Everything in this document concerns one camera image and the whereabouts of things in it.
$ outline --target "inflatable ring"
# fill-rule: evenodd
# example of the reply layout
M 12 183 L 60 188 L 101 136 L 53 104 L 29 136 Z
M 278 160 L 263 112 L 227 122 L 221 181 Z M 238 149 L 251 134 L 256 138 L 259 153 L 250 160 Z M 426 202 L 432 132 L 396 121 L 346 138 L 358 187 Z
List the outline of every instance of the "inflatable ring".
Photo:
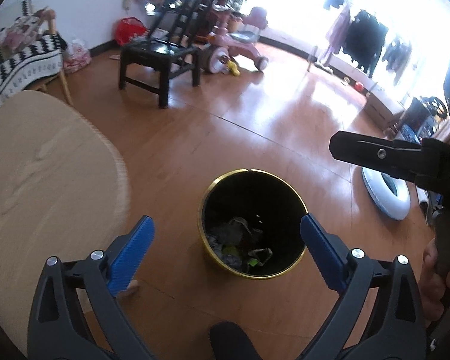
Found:
M 410 211 L 410 193 L 406 182 L 368 168 L 362 168 L 362 176 L 378 208 L 390 218 L 405 219 Z

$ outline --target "toy steering wheel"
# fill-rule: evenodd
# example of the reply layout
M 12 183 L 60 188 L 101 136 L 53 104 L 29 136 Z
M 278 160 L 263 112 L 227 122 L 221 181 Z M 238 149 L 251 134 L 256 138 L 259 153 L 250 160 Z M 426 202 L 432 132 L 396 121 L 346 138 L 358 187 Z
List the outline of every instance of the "toy steering wheel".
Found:
M 447 107 L 437 97 L 426 97 L 422 98 L 423 104 L 426 105 L 427 109 L 430 111 L 432 116 L 438 116 L 441 119 L 445 119 L 448 116 Z

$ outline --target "wooden tabletop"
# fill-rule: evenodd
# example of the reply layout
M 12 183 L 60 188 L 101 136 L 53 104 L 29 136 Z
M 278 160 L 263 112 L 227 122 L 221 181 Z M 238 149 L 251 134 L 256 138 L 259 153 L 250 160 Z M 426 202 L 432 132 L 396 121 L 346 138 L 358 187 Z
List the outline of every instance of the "wooden tabletop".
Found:
M 84 259 L 122 231 L 125 165 L 74 109 L 36 91 L 0 108 L 0 325 L 26 355 L 30 307 L 49 256 Z

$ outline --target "human hand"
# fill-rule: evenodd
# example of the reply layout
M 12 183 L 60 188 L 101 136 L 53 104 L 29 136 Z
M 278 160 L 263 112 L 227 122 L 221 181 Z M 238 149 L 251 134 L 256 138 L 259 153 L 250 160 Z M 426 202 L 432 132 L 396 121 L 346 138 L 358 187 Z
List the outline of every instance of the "human hand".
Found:
M 435 239 L 430 241 L 423 251 L 423 264 L 418 281 L 418 289 L 422 299 L 423 313 L 427 324 L 437 321 L 443 314 L 443 305 L 440 302 L 445 293 L 445 283 L 435 272 L 438 251 Z M 447 274 L 446 286 L 450 288 L 450 272 Z

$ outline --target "pink tricycle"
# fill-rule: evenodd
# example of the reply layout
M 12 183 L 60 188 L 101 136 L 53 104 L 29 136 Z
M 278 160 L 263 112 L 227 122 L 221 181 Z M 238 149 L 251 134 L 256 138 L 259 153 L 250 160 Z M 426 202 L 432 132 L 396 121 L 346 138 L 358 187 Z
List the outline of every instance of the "pink tricycle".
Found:
M 203 50 L 202 67 L 205 71 L 219 73 L 223 70 L 223 60 L 238 55 L 250 58 L 255 67 L 263 71 L 268 65 L 268 58 L 260 55 L 255 44 L 260 37 L 260 31 L 268 26 L 267 11 L 260 7 L 252 8 L 250 14 L 242 19 L 244 29 L 228 33 L 227 23 L 233 10 L 222 5 L 215 5 L 213 10 L 219 25 L 214 26 L 208 35 L 209 44 Z M 256 31 L 249 30 L 248 26 L 254 27 Z

